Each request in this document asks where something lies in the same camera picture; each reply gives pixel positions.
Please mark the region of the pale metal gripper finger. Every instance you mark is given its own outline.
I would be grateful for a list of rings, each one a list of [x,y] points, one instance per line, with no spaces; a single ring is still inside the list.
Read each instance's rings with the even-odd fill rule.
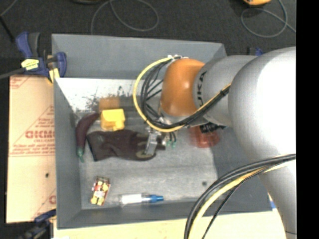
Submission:
[[[155,154],[156,147],[157,147],[156,139],[152,139],[152,138],[148,139],[146,148],[145,148],[145,155],[153,156]]]

